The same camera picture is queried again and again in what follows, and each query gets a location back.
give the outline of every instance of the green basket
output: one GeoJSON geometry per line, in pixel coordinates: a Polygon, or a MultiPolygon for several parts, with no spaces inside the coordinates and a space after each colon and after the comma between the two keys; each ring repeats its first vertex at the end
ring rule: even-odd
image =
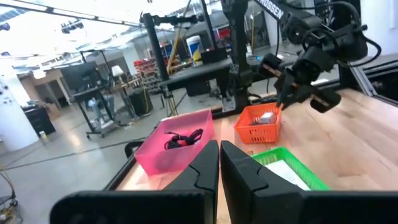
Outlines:
{"type": "Polygon", "coordinates": [[[311,190],[329,190],[326,184],[284,147],[277,147],[273,150],[253,155],[252,158],[262,165],[284,160],[311,190]]]}

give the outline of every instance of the monitor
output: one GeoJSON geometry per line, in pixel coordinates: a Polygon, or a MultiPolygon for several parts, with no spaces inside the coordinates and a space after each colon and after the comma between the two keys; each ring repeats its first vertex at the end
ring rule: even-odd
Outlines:
{"type": "Polygon", "coordinates": [[[61,73],[71,90],[79,90],[87,85],[95,85],[100,80],[95,62],[61,68],[61,73]]]}

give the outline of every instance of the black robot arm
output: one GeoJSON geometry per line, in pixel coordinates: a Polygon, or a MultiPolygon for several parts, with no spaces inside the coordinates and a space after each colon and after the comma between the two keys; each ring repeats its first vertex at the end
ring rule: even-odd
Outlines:
{"type": "MultiPolygon", "coordinates": [[[[347,7],[351,12],[352,21],[337,30],[322,24],[322,20],[303,8],[294,7],[284,0],[254,0],[263,10],[277,20],[283,33],[293,44],[301,44],[303,51],[298,55],[291,68],[280,68],[281,60],[276,55],[266,55],[260,65],[259,73],[265,76],[275,75],[278,81],[277,104],[288,107],[292,103],[303,102],[312,97],[311,106],[319,112],[326,112],[336,106],[341,96],[333,91],[320,91],[311,82],[319,75],[333,69],[339,63],[344,67],[355,67],[370,61],[352,65],[351,62],[361,60],[368,55],[367,43],[377,48],[380,46],[366,38],[363,31],[367,26],[361,24],[359,13],[351,4],[343,1],[332,1],[322,6],[335,4],[347,7]]],[[[228,18],[231,30],[233,61],[238,65],[237,89],[245,89],[252,82],[246,61],[246,33],[244,31],[244,15],[248,8],[248,0],[224,0],[223,12],[228,18]]]]}
{"type": "Polygon", "coordinates": [[[280,25],[293,44],[301,44],[305,33],[322,27],[322,20],[307,12],[293,8],[281,0],[254,0],[263,10],[270,14],[280,25]]]}

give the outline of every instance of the pink bin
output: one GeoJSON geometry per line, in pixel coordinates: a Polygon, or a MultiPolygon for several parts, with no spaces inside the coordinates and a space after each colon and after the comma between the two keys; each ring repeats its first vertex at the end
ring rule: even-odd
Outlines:
{"type": "Polygon", "coordinates": [[[213,138],[214,127],[211,110],[184,114],[161,121],[134,155],[147,175],[182,170],[213,138]],[[173,134],[165,134],[166,132],[171,131],[188,136],[200,128],[203,129],[203,134],[194,145],[169,150],[164,149],[164,144],[173,136],[173,134]]]}

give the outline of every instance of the gray floor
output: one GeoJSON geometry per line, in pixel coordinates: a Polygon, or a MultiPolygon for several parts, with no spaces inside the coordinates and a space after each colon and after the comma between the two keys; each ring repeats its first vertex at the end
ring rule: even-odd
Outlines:
{"type": "MultiPolygon", "coordinates": [[[[280,48],[282,55],[294,58],[286,53],[290,50],[294,50],[293,47],[282,45],[280,48]]],[[[337,69],[320,76],[322,80],[336,78],[337,69]]],[[[271,79],[270,92],[275,91],[274,82],[275,79],[271,79]]],[[[265,93],[266,81],[254,83],[250,92],[265,93]]],[[[176,103],[180,102],[179,113],[221,105],[220,100],[207,95],[188,97],[185,90],[174,91],[173,94],[176,103]]],[[[151,100],[154,110],[150,116],[119,128],[103,139],[93,136],[92,140],[86,138],[88,127],[80,110],[71,106],[53,122],[57,132],[49,136],[49,141],[1,154],[0,163],[6,166],[15,185],[24,223],[48,223],[52,205],[64,195],[79,190],[102,189],[126,162],[126,142],[146,137],[162,118],[167,117],[166,110],[161,109],[160,96],[152,96],[151,100]]],[[[8,194],[8,185],[0,179],[0,195],[8,194]]]]}

